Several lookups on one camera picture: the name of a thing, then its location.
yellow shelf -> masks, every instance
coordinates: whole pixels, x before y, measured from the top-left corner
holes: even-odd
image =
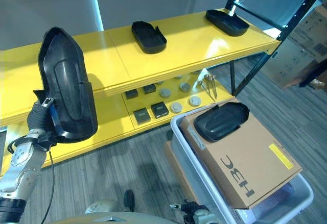
[[[205,12],[200,12],[152,22],[167,39],[166,49],[153,55],[141,51],[130,26],[75,36],[84,52],[95,98],[255,53],[271,54],[279,45],[279,41],[252,24],[244,35],[231,37],[204,16]],[[0,76],[5,77],[0,80],[0,126],[25,120],[36,100],[32,91],[42,88],[37,66],[40,45],[5,51],[5,71],[0,70]]]
[[[207,71],[204,70],[201,73],[203,76]],[[153,103],[164,101],[169,109],[169,105],[173,101],[183,104],[183,112],[195,109],[188,104],[188,99],[192,95],[197,95],[201,98],[201,106],[205,106],[213,103],[214,101],[202,90],[193,87],[189,93],[182,93],[178,90],[178,86],[181,82],[188,82],[194,84],[197,80],[197,76],[192,74],[184,75],[181,80],[168,80],[162,85],[157,85],[157,91],[147,95],[143,94],[142,90],[138,91],[139,97],[126,100],[125,94],[117,94],[114,96],[108,96],[96,99],[96,109],[98,116],[98,131],[94,136],[88,140],[72,143],[72,144],[58,144],[51,149],[52,156],[55,163],[72,158],[74,156],[86,153],[120,139],[126,138],[131,135],[138,134],[140,132],[149,130],[159,125],[165,124],[175,115],[171,111],[168,116],[160,119],[155,119],[150,109],[150,105]],[[169,88],[172,91],[170,98],[162,98],[159,96],[160,88]],[[216,82],[218,99],[217,101],[224,101],[233,98],[223,86]],[[151,116],[151,121],[143,125],[137,125],[133,111],[147,107]],[[26,121],[9,125],[7,128],[7,137],[4,148],[4,157],[1,175],[3,175],[10,166],[11,154],[7,151],[7,145],[14,139],[25,135],[28,132]],[[44,167],[50,165],[50,159],[47,157]]]
[[[182,104],[183,108],[182,108],[181,113],[195,109],[196,107],[192,107],[189,104],[189,98],[193,95],[196,95],[201,98],[200,107],[214,103],[215,100],[212,99],[209,95],[207,95],[206,92],[204,91],[204,89],[201,88],[201,86],[197,85],[197,81],[202,80],[205,74],[209,74],[206,69],[204,69],[200,75],[194,75],[194,74],[188,73],[188,74],[183,75],[180,80],[177,80],[177,79],[166,80],[161,85],[156,85],[156,92],[153,92],[150,94],[144,94],[143,89],[139,88],[139,89],[137,89],[138,97],[133,98],[133,99],[126,99],[125,94],[123,94],[124,102],[125,102],[126,108],[131,117],[134,127],[136,129],[144,128],[144,127],[146,128],[148,125],[152,125],[153,123],[160,123],[161,121],[167,122],[167,120],[170,120],[172,117],[174,117],[176,115],[175,113],[173,113],[170,110],[170,105],[174,102],[179,102],[180,104]],[[184,93],[184,92],[180,91],[179,86],[181,83],[190,84],[192,89],[188,93]],[[171,91],[170,97],[162,98],[160,96],[160,89],[163,89],[163,88],[169,89]],[[232,97],[229,94],[229,92],[227,90],[225,90],[224,87],[218,82],[216,82],[216,90],[218,91],[217,100],[224,101],[224,100],[227,100]],[[159,102],[165,103],[166,107],[169,110],[169,114],[164,117],[156,119],[151,110],[151,105],[153,105],[155,103],[159,103]],[[133,114],[133,111],[144,108],[144,107],[146,107],[146,109],[151,117],[151,120],[149,122],[138,125],[136,118]]]
[[[130,80],[124,65],[105,32],[75,36],[84,53],[88,79],[93,90],[117,85]],[[0,124],[10,125],[26,119],[36,96],[35,89],[42,89],[42,80],[37,57],[41,43],[5,51],[5,73],[0,82],[1,111]]]
[[[152,55],[142,52],[131,26],[107,30],[134,88],[259,52],[271,54],[279,45],[252,24],[244,35],[232,37],[204,16],[200,12],[151,22],[167,39],[166,49]]]

metal screw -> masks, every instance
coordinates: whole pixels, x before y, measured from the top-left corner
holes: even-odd
[[[215,99],[217,99],[217,90],[216,90],[215,76],[211,76],[210,77],[210,81],[212,82],[212,87],[214,88]]]
[[[206,85],[207,85],[207,87],[208,87],[209,95],[211,95],[211,92],[210,92],[210,83],[209,83],[210,76],[209,76],[208,74],[206,74],[206,75],[204,76],[204,78],[205,78]]]
[[[215,99],[211,96],[211,94],[209,94],[209,92],[203,86],[203,81],[202,80],[198,81],[198,85],[200,85],[205,90],[205,92],[211,97],[211,99],[215,101]]]

black metal shelf frame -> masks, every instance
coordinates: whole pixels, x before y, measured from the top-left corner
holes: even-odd
[[[274,28],[277,28],[281,31],[280,35],[277,37],[277,40],[283,42],[287,36],[292,32],[292,30],[296,27],[296,25],[301,21],[304,15],[308,12],[308,10],[312,7],[316,0],[304,0],[303,3],[299,6],[296,13],[292,16],[292,18],[288,21],[285,27],[279,25],[278,23],[274,22],[273,20],[262,16],[259,13],[256,13],[250,10],[245,5],[237,2],[236,0],[228,0],[225,6],[226,9],[229,11],[232,10],[233,6],[240,8],[241,10],[253,15],[254,17],[260,19],[261,21],[271,25]],[[230,82],[231,82],[231,94],[237,96],[241,90],[251,81],[251,79],[259,72],[259,70],[265,65],[271,55],[264,53],[258,63],[252,68],[249,74],[244,78],[244,80],[235,87],[235,68],[234,68],[234,61],[229,63],[230,65]]]

lower yellow shelf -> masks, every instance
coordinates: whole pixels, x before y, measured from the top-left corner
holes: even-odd
[[[96,98],[96,110],[98,117],[98,131],[91,138],[72,144],[57,144],[51,148],[54,163],[72,158],[74,156],[92,151],[96,148],[108,145],[120,139],[138,134],[151,128],[163,125],[170,121],[176,114],[169,111],[167,116],[155,119],[150,106],[154,103],[164,102],[169,109],[172,102],[179,102],[183,105],[181,113],[195,109],[188,100],[192,95],[201,98],[200,106],[205,106],[214,102],[206,92],[196,85],[197,80],[207,74],[204,69],[200,75],[185,74],[180,80],[170,79],[164,81],[161,85],[156,85],[156,92],[144,94],[142,88],[138,89],[138,97],[126,100],[125,94],[117,94],[114,96],[105,96]],[[188,93],[183,93],[179,90],[180,83],[189,83],[192,90]],[[162,98],[159,93],[160,89],[167,88],[171,91],[169,98]],[[217,102],[233,98],[228,91],[216,81]],[[151,120],[142,125],[138,125],[133,115],[133,111],[146,107]],[[7,137],[4,148],[4,157],[1,170],[1,176],[8,170],[11,161],[11,154],[7,151],[7,145],[14,139],[25,135],[28,132],[26,121],[9,125],[7,129]],[[43,167],[50,165],[50,158],[47,156]]]

shelf leg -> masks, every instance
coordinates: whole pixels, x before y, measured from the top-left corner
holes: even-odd
[[[229,62],[230,68],[230,86],[231,86],[231,94],[233,95],[235,92],[235,69],[234,69],[234,60]]]
[[[260,61],[253,67],[253,69],[249,72],[249,74],[244,78],[244,80],[239,84],[234,92],[231,94],[233,96],[237,96],[243,88],[252,80],[252,78],[259,72],[259,70],[265,65],[271,55],[264,53],[261,57]]]

